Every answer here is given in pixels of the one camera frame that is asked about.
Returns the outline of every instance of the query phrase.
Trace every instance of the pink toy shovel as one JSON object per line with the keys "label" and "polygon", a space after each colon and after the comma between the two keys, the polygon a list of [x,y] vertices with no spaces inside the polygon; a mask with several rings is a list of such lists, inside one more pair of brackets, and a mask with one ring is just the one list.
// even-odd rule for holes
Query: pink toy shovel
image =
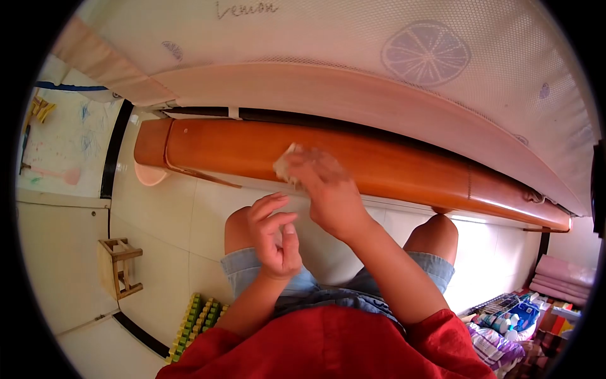
{"label": "pink toy shovel", "polygon": [[22,163],[21,167],[25,167],[26,169],[30,169],[31,171],[38,172],[44,175],[57,176],[58,178],[63,178],[64,182],[66,182],[67,184],[71,184],[72,186],[75,186],[80,180],[80,169],[77,167],[63,171],[62,173],[44,170],[39,167],[32,167],[25,163]]}

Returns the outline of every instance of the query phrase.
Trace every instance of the person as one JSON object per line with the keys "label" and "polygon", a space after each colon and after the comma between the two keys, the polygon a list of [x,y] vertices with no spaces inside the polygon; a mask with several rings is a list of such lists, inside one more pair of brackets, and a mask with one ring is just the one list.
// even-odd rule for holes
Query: person
{"label": "person", "polygon": [[297,214],[274,213],[287,195],[236,211],[221,261],[235,301],[157,378],[494,377],[442,296],[454,273],[456,226],[436,214],[401,248],[332,156],[303,150],[287,161],[311,199],[311,219],[364,268],[342,288],[322,290],[302,265]]}

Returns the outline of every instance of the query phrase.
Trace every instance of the hand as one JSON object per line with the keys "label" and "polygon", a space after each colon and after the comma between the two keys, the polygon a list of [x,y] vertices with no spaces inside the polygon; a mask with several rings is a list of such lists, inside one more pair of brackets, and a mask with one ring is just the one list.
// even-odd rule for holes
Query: hand
{"label": "hand", "polygon": [[311,198],[311,219],[322,229],[350,243],[375,222],[356,183],[328,153],[314,149],[291,153],[286,159],[288,174],[300,180]]}
{"label": "hand", "polygon": [[297,214],[278,212],[271,215],[287,203],[288,196],[276,192],[255,201],[248,212],[248,227],[262,264],[261,274],[274,280],[290,280],[301,271],[299,238],[292,225]]}

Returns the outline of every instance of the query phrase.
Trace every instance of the pink folded towel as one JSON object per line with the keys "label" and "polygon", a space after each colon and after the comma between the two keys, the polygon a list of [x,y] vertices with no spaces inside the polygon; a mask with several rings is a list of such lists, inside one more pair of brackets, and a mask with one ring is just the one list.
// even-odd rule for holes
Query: pink folded towel
{"label": "pink folded towel", "polygon": [[596,276],[596,269],[577,266],[575,264],[543,255],[534,270],[546,277],[563,280],[583,287],[591,287]]}
{"label": "pink folded towel", "polygon": [[570,289],[574,292],[578,292],[578,293],[583,293],[585,295],[589,295],[589,293],[591,292],[591,288],[590,287],[584,287],[584,286],[577,286],[576,284],[572,284],[572,283],[568,283],[566,281],[563,280],[558,280],[558,279],[554,279],[551,277],[546,277],[545,275],[541,275],[541,274],[536,274],[534,276],[535,279],[537,280],[541,280],[541,281],[545,281],[551,284],[555,284],[557,286],[561,286],[567,289]]}
{"label": "pink folded towel", "polygon": [[536,277],[534,279],[532,279],[532,283],[536,283],[536,284],[540,284],[541,286],[553,288],[555,290],[561,291],[563,293],[567,293],[572,296],[576,296],[578,298],[587,299],[587,297],[588,297],[588,295],[586,293],[576,292],[574,290],[571,290],[570,288],[558,286],[557,284],[553,284],[548,281],[537,279]]}
{"label": "pink folded towel", "polygon": [[585,304],[587,302],[586,299],[582,299],[580,297],[569,295],[567,293],[564,293],[562,291],[558,291],[558,290],[553,289],[553,288],[541,286],[540,284],[537,284],[535,282],[530,283],[529,287],[533,291],[542,293],[542,294],[547,295],[547,296],[555,297],[555,298],[560,299],[560,300],[564,300],[564,301],[566,301],[568,303],[573,303],[574,305],[579,306],[579,307],[585,306]]}

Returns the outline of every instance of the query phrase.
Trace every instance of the wooden stool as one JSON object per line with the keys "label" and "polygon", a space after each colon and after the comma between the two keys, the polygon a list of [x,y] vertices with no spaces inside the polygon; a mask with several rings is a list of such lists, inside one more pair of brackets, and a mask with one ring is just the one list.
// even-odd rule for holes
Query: wooden stool
{"label": "wooden stool", "polygon": [[[143,284],[130,284],[128,260],[143,255],[143,250],[128,244],[128,238],[99,240],[97,264],[101,286],[115,299],[120,300],[143,289]],[[122,261],[122,271],[118,271],[118,261]]]}

